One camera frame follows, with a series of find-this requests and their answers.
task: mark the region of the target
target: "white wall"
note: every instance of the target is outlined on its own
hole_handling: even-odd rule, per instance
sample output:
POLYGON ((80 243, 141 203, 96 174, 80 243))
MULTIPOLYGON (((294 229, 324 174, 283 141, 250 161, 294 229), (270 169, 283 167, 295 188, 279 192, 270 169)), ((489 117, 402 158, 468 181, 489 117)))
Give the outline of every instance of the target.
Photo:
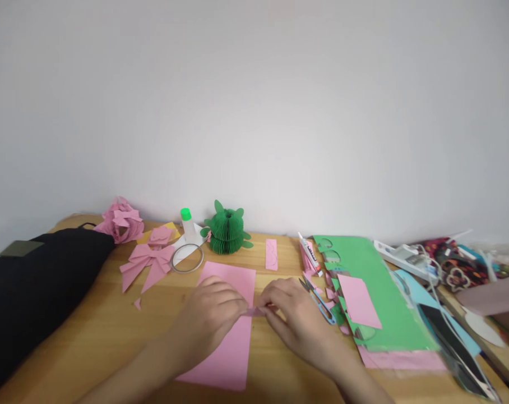
POLYGON ((509 241, 509 0, 0 0, 0 249, 114 195, 509 241))

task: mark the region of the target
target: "yellow paper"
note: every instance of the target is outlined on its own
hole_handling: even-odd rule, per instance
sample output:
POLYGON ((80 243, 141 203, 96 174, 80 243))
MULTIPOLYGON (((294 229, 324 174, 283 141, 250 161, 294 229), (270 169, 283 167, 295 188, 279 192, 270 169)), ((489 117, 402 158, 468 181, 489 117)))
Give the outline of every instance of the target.
MULTIPOLYGON (((180 232, 178 231, 178 228, 173 222, 165 223, 161 227, 170 228, 173 230, 176 230, 169 238, 169 242, 176 240, 177 238, 180 238, 180 232)), ((146 244, 148 242, 148 239, 150 238, 150 234, 152 233, 152 230, 148 230, 147 232, 143 233, 143 237, 139 238, 137 240, 137 244, 146 244)))

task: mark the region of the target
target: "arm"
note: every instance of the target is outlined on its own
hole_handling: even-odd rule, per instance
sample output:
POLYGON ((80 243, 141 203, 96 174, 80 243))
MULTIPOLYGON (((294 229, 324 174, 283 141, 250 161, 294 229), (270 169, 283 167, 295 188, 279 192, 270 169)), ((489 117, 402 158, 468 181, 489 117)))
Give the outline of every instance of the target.
POLYGON ((260 296, 260 306, 286 346, 331 378, 347 403, 393 403, 325 321, 297 279, 272 281, 260 296), (280 309, 285 320, 267 305, 280 309))
POLYGON ((218 277, 204 280, 165 334, 78 403, 143 401, 207 358, 246 311, 247 302, 231 285, 218 277))

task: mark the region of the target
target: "scissors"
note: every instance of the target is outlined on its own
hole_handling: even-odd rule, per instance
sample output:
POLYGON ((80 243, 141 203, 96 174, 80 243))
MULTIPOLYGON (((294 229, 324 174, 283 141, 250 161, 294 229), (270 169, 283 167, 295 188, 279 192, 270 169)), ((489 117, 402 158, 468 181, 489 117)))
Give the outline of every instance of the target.
POLYGON ((316 290, 312 286, 312 284, 309 282, 309 280, 303 276, 303 280, 299 280, 299 283, 305 288, 307 292, 309 292, 309 295, 311 295, 310 292, 314 293, 314 296, 311 295, 312 300, 314 300, 314 303, 318 306, 318 309, 322 312, 323 316, 326 318, 327 322, 330 324, 336 324, 337 320, 331 310, 329 310, 326 306, 326 304, 320 299, 320 296, 318 293, 316 293, 316 290))

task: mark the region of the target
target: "power strip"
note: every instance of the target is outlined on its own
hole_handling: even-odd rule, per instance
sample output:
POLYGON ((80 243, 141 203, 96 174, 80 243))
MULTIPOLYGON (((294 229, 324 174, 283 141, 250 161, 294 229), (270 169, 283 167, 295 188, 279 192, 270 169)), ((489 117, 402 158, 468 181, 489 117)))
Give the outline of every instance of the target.
POLYGON ((395 255, 398 254, 400 256, 408 257, 416 256, 417 252, 413 252, 410 247, 400 246, 398 249, 395 249, 378 240, 372 240, 372 242, 374 243, 374 247, 376 248, 376 250, 378 250, 378 252, 382 255, 383 259, 385 259, 386 261, 389 261, 391 264, 403 270, 407 270, 410 274, 418 276, 419 278, 424 279, 425 281, 428 281, 428 279, 430 278, 433 284, 437 283, 438 277, 436 275, 436 269, 433 266, 429 265, 426 268, 421 268, 409 263, 406 259, 400 258, 395 255))

